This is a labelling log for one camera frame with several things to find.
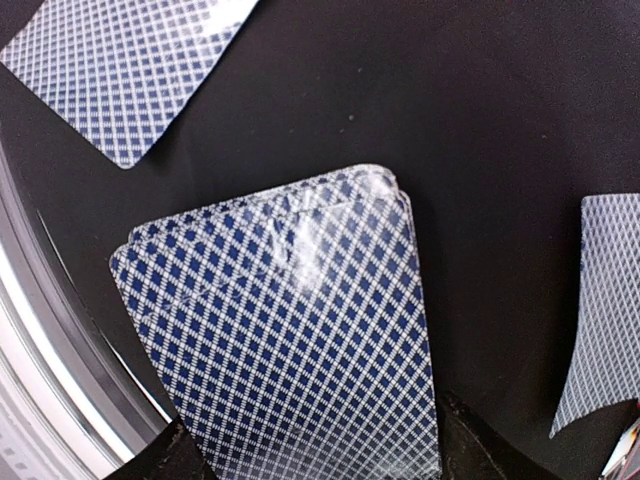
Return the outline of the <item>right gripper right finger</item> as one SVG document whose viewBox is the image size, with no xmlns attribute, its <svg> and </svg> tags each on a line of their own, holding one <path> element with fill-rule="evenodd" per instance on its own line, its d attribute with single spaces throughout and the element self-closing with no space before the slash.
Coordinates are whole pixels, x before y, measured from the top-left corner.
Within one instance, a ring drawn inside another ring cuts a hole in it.
<svg viewBox="0 0 640 480">
<path fill-rule="evenodd" d="M 453 392 L 437 395 L 443 479 L 558 479 L 513 447 Z"/>
</svg>

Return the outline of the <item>dealt cards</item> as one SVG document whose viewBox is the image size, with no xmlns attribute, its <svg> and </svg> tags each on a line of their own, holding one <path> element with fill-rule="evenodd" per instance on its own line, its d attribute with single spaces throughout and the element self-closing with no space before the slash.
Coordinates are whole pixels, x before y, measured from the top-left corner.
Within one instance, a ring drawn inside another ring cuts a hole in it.
<svg viewBox="0 0 640 480">
<path fill-rule="evenodd" d="M 46 1 L 2 64 L 121 169 L 213 71 L 253 1 Z"/>
<path fill-rule="evenodd" d="M 549 435 L 639 399 L 639 195 L 581 201 L 578 325 Z"/>
</svg>

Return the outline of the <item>blue playing card deck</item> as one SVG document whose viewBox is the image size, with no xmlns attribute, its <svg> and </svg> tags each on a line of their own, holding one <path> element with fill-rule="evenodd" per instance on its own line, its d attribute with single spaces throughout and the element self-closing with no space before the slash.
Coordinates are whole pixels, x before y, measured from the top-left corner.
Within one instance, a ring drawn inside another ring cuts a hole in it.
<svg viewBox="0 0 640 480">
<path fill-rule="evenodd" d="M 220 479 L 437 479 L 411 204 L 355 165 L 136 227 L 110 270 Z"/>
</svg>

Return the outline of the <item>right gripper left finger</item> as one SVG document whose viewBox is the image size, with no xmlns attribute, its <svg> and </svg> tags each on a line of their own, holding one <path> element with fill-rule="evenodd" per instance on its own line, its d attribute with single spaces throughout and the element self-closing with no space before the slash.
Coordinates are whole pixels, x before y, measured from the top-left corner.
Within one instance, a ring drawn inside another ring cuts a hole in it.
<svg viewBox="0 0 640 480">
<path fill-rule="evenodd" d="M 132 460 L 106 480 L 215 480 L 182 420 L 176 418 Z"/>
</svg>

